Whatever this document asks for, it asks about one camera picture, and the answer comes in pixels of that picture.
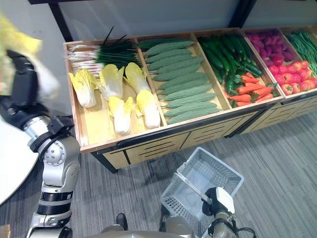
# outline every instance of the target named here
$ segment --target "white table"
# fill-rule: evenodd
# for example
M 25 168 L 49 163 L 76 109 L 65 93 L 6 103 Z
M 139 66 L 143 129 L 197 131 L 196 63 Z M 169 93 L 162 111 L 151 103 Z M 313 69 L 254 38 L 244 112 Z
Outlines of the white table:
M 0 205 L 23 183 L 33 169 L 37 153 L 27 146 L 30 137 L 0 116 Z

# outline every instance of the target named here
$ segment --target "black cable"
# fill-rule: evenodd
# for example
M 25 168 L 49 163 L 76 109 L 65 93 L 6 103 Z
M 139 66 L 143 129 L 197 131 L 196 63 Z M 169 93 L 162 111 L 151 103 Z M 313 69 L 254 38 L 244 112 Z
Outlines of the black cable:
M 250 232 L 250 233 L 253 234 L 253 238 L 257 238 L 256 232 L 255 232 L 253 229 L 249 228 L 249 227 L 239 228 L 239 229 L 237 230 L 237 232 Z
M 64 136 L 66 136 L 70 130 L 72 129 L 72 127 L 68 127 L 68 129 L 66 131 L 64 131 L 63 134 L 60 134 L 58 136 L 56 136 L 55 138 L 52 138 L 51 141 L 43 148 L 43 150 L 41 151 L 41 153 L 39 154 L 38 158 L 39 160 L 42 162 L 43 161 L 43 155 L 46 152 L 46 150 L 57 140 L 63 138 Z

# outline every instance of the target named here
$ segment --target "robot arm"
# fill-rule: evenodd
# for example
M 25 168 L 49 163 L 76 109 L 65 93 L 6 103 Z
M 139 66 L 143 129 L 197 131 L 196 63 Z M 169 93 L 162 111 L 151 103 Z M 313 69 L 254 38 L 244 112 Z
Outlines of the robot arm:
M 71 229 L 65 225 L 71 216 L 70 203 L 80 171 L 80 146 L 68 135 L 73 124 L 67 118 L 49 118 L 48 110 L 36 101 L 38 83 L 33 65 L 23 55 L 13 51 L 7 54 L 16 73 L 12 95 L 1 96 L 1 116 L 31 137 L 28 145 L 44 163 L 42 193 L 27 237 L 71 237 Z

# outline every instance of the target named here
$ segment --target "wooden compartment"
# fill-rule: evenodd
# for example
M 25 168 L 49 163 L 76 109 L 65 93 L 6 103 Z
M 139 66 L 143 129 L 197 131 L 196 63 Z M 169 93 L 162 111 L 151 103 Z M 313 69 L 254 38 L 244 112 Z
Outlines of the wooden compartment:
M 243 32 L 241 32 L 239 30 L 239 28 L 226 28 L 226 29 L 206 30 L 206 31 L 194 32 L 194 35 L 196 37 L 196 41 L 198 41 L 197 40 L 198 37 L 208 37 L 208 36 L 211 36 L 211 35 L 219 36 L 219 35 L 223 35 L 223 34 L 236 34 L 236 35 L 240 35 L 244 39 L 246 39 L 246 36 L 243 34 Z M 204 51 L 203 51 L 203 49 L 201 48 L 200 45 L 199 45 L 199 48 L 201 49 L 202 54 L 204 55 L 206 61 L 208 62 L 208 60 L 206 58 L 206 55 L 205 55 L 205 53 L 204 53 Z M 258 65 L 259 69 L 263 73 L 263 75 L 258 78 L 260 80 L 260 84 L 265 85 L 267 83 L 269 83 L 269 84 L 274 83 L 275 81 L 273 80 L 272 75 L 270 74 L 270 71 L 268 70 L 266 65 L 261 64 L 261 60 L 259 59 L 259 56 L 256 54 L 255 49 L 251 48 L 251 52 L 253 54 L 254 61 L 256 62 L 256 64 Z M 213 69 L 212 69 L 212 67 L 211 67 L 209 62 L 208 62 L 208 68 L 209 68 L 213 78 L 216 79 L 216 75 L 215 75 L 215 73 L 214 73 L 214 71 L 213 71 Z M 225 95 L 224 95 L 224 87 L 222 85 L 220 85 L 218 80 L 216 80 L 216 82 L 217 82 L 218 87 L 221 88 L 221 92 L 222 92 L 223 96 L 225 97 Z M 274 97 L 274 98 L 269 99 L 269 100 L 265 100 L 263 102 L 252 103 L 252 104 L 249 104 L 249 105 L 246 105 L 246 106 L 243 106 L 243 107 L 238 107 L 238 108 L 235 108 L 235 109 L 238 109 L 238 110 L 240 109 L 241 110 L 243 108 L 257 107 L 259 105 L 268 105 L 268 104 L 272 104 L 272 103 L 276 103 L 276 102 L 281 101 L 283 99 L 281 89 L 280 88 L 276 88 L 275 89 L 275 93 L 277 93 L 280 96 Z
M 148 39 L 154 39 L 154 38 L 181 38 L 181 39 L 189 39 L 191 41 L 194 41 L 195 43 L 188 47 L 187 49 L 190 50 L 192 52 L 192 56 L 202 56 L 204 58 L 203 62 L 201 63 L 201 68 L 197 71 L 197 72 L 203 72 L 207 75 L 208 77 L 208 82 L 207 83 L 211 83 L 212 84 L 212 88 L 207 91 L 209 93 L 215 93 L 216 97 L 211 100 L 210 102 L 213 102 L 215 104 L 217 104 L 217 108 L 223 111 L 229 110 L 231 109 L 231 106 L 228 102 L 228 100 L 226 99 L 224 93 L 220 90 L 220 85 L 218 83 L 218 81 L 216 80 L 215 76 L 212 74 L 211 70 L 210 70 L 210 65 L 208 63 L 208 60 L 206 59 L 205 54 L 203 53 L 200 44 L 197 42 L 197 38 L 195 37 L 195 35 L 193 33 L 181 33 L 181 34 L 168 34 L 168 35 L 159 35 L 159 36 L 146 36 L 146 37 L 138 37 L 137 40 L 138 42 L 141 42 L 142 40 L 148 40 Z M 160 92 L 162 90 L 159 90 L 159 87 L 165 83 L 165 82 L 160 82 L 160 81 L 155 81 L 152 80 L 152 78 L 156 75 L 153 71 L 148 71 L 148 64 L 146 64 L 145 59 L 146 59 L 146 55 L 145 52 L 142 52 L 142 50 L 140 48 L 138 48 L 138 52 L 139 54 L 143 55 L 144 58 L 141 60 L 142 65 L 144 68 L 146 68 L 146 72 L 148 74 L 148 81 L 150 82 L 150 85 L 153 87 L 153 90 L 156 92 Z M 162 111 L 163 113 L 166 113 L 167 111 L 169 111 L 168 108 L 165 108 L 164 106 L 167 105 L 168 102 L 164 102 L 163 100 L 159 100 L 159 103 L 162 107 Z
M 301 61 L 303 60 L 300 55 L 297 53 L 297 51 L 295 50 L 295 48 L 292 46 L 292 44 L 288 41 L 288 39 L 285 37 L 285 33 L 289 33 L 291 31 L 293 31 L 294 29 L 299 29 L 299 28 L 303 28 L 303 29 L 306 29 L 306 30 L 309 30 L 309 28 L 305 28 L 305 27 L 283 27 L 283 28 L 252 28 L 252 29 L 243 29 L 243 32 L 244 33 L 258 33 L 258 32 L 264 32 L 264 31 L 270 31 L 270 30 L 277 30 L 279 32 L 279 35 L 280 37 L 284 40 L 284 42 L 288 45 L 288 47 L 290 47 L 294 53 L 295 53 L 295 59 L 292 61 L 292 62 L 295 62 L 295 61 Z M 253 51 L 255 52 L 255 54 L 258 56 L 259 58 L 259 62 L 263 65 L 263 66 L 266 66 L 264 61 L 262 60 L 262 58 L 260 57 L 259 53 L 255 50 L 253 44 L 251 43 L 251 41 L 247 38 L 246 36 L 246 41 L 248 42 L 249 46 L 253 49 Z M 289 65 L 291 64 L 292 62 L 284 62 L 284 65 Z M 268 74 L 270 75 L 270 77 L 272 78 L 272 80 L 274 81 L 274 83 L 276 83 L 276 80 L 273 76 L 273 74 L 268 70 L 267 71 Z M 312 93 L 312 92 L 315 92 L 317 91 L 317 88 L 314 88 L 314 89 L 311 89 L 309 91 L 305 91 L 305 92 L 299 92 L 299 93 L 296 93 L 296 94 L 292 94 L 292 95 L 286 95 L 281 86 L 280 85 L 277 85 L 277 88 L 279 89 L 279 91 L 281 92 L 281 94 L 283 95 L 284 99 L 286 100 L 292 100 L 294 98 L 297 98 L 297 97 L 300 97 L 300 96 L 303 96 L 305 94 L 308 94 L 308 93 Z
M 108 40 L 108 43 L 111 43 L 115 40 L 116 39 Z M 74 47 L 76 45 L 93 46 L 93 45 L 100 45 L 100 44 L 102 44 L 102 41 L 94 41 L 94 42 L 77 41 L 77 42 L 64 43 L 65 55 L 67 55 L 67 50 L 70 47 Z M 91 48 L 80 49 L 80 51 L 88 51 L 88 50 L 91 50 Z M 140 56 L 137 53 L 137 57 L 139 61 L 141 61 L 142 56 Z M 66 59 L 66 69 L 67 69 L 67 73 L 69 72 L 74 73 L 72 64 L 68 59 Z M 98 147 L 99 145 L 106 144 L 107 147 L 110 147 L 124 139 L 128 139 L 133 136 L 142 135 L 149 132 L 154 132 L 159 130 L 160 127 L 166 125 L 164 116 L 162 115 L 162 111 L 160 108 L 159 108 L 159 112 L 161 116 L 161 125 L 160 127 L 154 128 L 154 129 L 148 129 L 145 126 L 144 117 L 138 118 L 136 116 L 135 110 L 133 109 L 131 114 L 130 134 L 124 135 L 124 136 L 118 135 L 114 131 L 113 117 L 110 116 L 108 101 L 102 97 L 100 91 L 95 90 L 97 105 L 92 108 L 86 109 L 80 106 L 77 100 L 76 92 L 72 87 L 69 77 L 68 77 L 68 85 L 69 85 L 72 112 L 73 112 L 73 118 L 74 118 L 74 124 L 75 124 L 76 139 L 80 143 L 82 152 L 94 150 L 94 148 Z M 123 81 L 123 100 L 126 101 L 126 99 L 129 96 L 133 98 L 134 105 L 135 105 L 137 95 L 134 89 L 129 84 L 127 84 L 124 80 Z

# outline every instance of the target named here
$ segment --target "gray carpet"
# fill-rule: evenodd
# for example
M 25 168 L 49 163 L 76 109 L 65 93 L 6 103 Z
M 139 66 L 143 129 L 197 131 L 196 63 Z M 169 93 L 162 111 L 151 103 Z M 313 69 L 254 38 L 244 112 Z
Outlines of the gray carpet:
M 315 238 L 317 234 L 317 111 L 278 125 L 201 145 L 245 177 L 234 197 L 237 225 L 260 238 Z M 130 230 L 157 231 L 159 197 L 195 147 L 111 174 L 92 156 L 81 158 L 81 176 L 69 225 L 74 237 L 99 233 L 127 215 Z M 15 238 L 27 232 L 40 195 L 42 165 L 0 207 L 0 225 Z M 240 237 L 251 237 L 241 233 Z

